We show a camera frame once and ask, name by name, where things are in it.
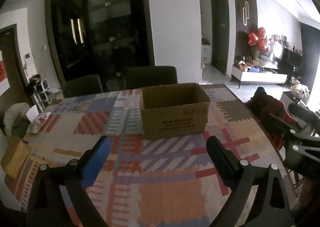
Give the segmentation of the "patterned tissue pack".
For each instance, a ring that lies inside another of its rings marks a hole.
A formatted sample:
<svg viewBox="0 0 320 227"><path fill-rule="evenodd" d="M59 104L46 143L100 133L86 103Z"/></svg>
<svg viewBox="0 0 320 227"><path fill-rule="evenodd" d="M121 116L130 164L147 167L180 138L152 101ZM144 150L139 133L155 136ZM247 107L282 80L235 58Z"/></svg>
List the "patterned tissue pack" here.
<svg viewBox="0 0 320 227"><path fill-rule="evenodd" d="M33 122L29 124L27 133L37 134L42 126L48 121L50 115L51 112L47 112L40 113L38 116L36 116L35 120L33 120Z"/></svg>

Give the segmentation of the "red dark chair at right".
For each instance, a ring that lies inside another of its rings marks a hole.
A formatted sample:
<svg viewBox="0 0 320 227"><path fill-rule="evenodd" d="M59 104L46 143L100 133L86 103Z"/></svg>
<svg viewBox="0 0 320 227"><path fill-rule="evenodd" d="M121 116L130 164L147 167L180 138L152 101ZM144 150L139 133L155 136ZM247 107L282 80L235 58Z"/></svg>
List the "red dark chair at right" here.
<svg viewBox="0 0 320 227"><path fill-rule="evenodd" d="M278 149L282 148L284 140L281 133L277 133L275 127L267 121L270 114L295 128L301 129L296 119L285 109L284 103L268 95L263 87L258 87L253 97L245 105L264 127Z"/></svg>

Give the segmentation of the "dark glass cabinet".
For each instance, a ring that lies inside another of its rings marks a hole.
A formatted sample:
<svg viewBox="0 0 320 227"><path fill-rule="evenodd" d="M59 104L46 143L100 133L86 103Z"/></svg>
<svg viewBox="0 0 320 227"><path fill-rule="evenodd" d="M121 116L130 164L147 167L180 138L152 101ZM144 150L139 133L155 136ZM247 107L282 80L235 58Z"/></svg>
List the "dark glass cabinet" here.
<svg viewBox="0 0 320 227"><path fill-rule="evenodd" d="M96 74L104 87L153 66L149 0L44 0L47 38L62 87Z"/></svg>

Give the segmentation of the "dark dining chair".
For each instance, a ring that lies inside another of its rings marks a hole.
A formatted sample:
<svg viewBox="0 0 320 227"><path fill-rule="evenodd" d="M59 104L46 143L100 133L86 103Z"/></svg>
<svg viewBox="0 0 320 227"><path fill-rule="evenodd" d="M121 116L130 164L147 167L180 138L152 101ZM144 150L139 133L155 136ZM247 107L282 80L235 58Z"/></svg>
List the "dark dining chair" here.
<svg viewBox="0 0 320 227"><path fill-rule="evenodd" d="M178 84L174 66L141 66L130 68L126 75L126 89Z"/></svg>
<svg viewBox="0 0 320 227"><path fill-rule="evenodd" d="M68 81L63 90L65 98L103 93L98 75L87 75Z"/></svg>

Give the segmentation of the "red foil balloons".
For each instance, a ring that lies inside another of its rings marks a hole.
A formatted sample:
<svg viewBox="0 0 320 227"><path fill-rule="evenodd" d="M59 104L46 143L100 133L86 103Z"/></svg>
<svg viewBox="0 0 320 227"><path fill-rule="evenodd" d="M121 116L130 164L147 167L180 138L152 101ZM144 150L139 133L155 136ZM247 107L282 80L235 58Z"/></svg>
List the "red foil balloons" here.
<svg viewBox="0 0 320 227"><path fill-rule="evenodd" d="M266 39L266 31L263 27L260 27L258 29L257 34L255 33L250 33L248 35L248 44L250 46L254 46L257 45L259 46L259 48L261 50L263 50L264 52L268 52L269 51L269 46L268 44L264 41L264 39Z"/></svg>

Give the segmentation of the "gold wall ornament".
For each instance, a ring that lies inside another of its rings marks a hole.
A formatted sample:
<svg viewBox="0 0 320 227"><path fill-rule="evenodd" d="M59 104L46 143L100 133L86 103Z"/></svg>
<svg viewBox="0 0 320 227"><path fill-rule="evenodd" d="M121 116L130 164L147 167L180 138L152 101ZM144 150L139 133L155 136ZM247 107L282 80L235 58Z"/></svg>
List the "gold wall ornament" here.
<svg viewBox="0 0 320 227"><path fill-rule="evenodd" d="M244 26L247 26L249 20L249 3L245 1L244 7L242 8L242 21Z"/></svg>

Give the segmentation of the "colourful patchwork tablecloth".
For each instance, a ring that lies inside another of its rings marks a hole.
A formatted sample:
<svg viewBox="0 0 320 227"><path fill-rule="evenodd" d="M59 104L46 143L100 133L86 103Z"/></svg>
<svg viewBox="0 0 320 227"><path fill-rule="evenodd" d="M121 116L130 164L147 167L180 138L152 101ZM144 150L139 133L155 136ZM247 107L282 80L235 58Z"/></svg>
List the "colourful patchwork tablecloth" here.
<svg viewBox="0 0 320 227"><path fill-rule="evenodd" d="M206 140L216 136L239 159L261 167L276 164L294 206L292 180L253 114L222 84L204 90L211 100L205 131L170 139L144 138L138 89L49 106L40 131L24 137L31 154L20 175L15 180L1 175L10 201L25 209L42 163L64 165L107 135L111 153L87 193L109 226L208 226L231 192L206 151Z"/></svg>

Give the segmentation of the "dark blue curtain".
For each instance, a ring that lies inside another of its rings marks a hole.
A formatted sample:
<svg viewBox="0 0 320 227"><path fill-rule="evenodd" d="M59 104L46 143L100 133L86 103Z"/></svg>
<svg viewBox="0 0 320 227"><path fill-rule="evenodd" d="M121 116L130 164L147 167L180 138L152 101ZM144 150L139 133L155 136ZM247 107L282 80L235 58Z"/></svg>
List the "dark blue curtain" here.
<svg viewBox="0 0 320 227"><path fill-rule="evenodd" d="M303 84L312 91L319 63L319 30L300 23L303 52Z"/></svg>

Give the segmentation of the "dark dining chair right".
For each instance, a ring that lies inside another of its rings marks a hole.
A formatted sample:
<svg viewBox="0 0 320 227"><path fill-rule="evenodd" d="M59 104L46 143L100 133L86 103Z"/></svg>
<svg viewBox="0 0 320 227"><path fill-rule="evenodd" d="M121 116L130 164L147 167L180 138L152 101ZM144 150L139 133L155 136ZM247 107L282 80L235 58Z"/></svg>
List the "dark dining chair right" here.
<svg viewBox="0 0 320 227"><path fill-rule="evenodd" d="M178 84L174 66L141 66L130 68L126 75L126 89Z"/></svg>

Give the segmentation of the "white low tv cabinet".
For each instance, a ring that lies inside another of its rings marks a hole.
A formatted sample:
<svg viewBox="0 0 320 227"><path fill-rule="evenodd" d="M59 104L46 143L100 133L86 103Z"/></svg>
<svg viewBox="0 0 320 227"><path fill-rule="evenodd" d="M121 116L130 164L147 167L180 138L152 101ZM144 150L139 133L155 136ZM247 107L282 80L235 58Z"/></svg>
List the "white low tv cabinet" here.
<svg viewBox="0 0 320 227"><path fill-rule="evenodd" d="M264 67L247 66L244 64L232 66L232 79L242 84L281 84L285 85L287 74Z"/></svg>

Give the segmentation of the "white small shelf stool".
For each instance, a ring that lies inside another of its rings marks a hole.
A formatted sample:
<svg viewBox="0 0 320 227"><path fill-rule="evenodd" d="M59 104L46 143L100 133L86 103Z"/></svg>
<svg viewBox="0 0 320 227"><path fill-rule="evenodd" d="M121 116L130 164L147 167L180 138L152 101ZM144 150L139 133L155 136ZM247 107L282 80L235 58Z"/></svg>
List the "white small shelf stool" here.
<svg viewBox="0 0 320 227"><path fill-rule="evenodd" d="M39 111L44 111L48 106L57 104L63 99L63 90L51 87L46 77L37 78L32 90L31 98L35 101Z"/></svg>

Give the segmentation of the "gold gift box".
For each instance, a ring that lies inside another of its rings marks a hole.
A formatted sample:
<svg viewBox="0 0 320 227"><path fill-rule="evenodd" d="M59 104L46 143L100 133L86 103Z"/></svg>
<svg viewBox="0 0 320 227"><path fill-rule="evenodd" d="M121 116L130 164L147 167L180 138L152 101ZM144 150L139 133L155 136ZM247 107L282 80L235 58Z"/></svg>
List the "gold gift box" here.
<svg viewBox="0 0 320 227"><path fill-rule="evenodd" d="M1 159L3 171L11 178L16 179L30 153L30 148L17 136L14 136L8 144Z"/></svg>

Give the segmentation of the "dark doorway door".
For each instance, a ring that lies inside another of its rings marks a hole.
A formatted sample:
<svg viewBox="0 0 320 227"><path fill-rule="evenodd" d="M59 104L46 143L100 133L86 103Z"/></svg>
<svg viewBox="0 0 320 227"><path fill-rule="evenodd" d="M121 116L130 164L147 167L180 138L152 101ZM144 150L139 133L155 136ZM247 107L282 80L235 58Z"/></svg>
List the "dark doorway door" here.
<svg viewBox="0 0 320 227"><path fill-rule="evenodd" d="M229 50L229 2L210 0L212 11L212 61L221 74L227 72Z"/></svg>

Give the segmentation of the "brown cardboard box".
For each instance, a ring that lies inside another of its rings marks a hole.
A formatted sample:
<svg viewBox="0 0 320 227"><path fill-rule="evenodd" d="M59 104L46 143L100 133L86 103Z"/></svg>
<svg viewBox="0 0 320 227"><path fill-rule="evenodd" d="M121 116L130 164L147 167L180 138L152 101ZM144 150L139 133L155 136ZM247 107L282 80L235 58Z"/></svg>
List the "brown cardboard box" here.
<svg viewBox="0 0 320 227"><path fill-rule="evenodd" d="M204 132L210 98L197 83L143 87L140 114L147 140Z"/></svg>

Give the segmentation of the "dark dining chair left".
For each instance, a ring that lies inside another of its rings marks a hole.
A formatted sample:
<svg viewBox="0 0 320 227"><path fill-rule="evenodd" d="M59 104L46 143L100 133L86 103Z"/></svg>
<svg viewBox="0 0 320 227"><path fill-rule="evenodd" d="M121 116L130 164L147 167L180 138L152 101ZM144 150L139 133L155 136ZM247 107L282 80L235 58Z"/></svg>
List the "dark dining chair left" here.
<svg viewBox="0 0 320 227"><path fill-rule="evenodd" d="M98 75L87 75L68 81L63 90L65 98L103 93Z"/></svg>

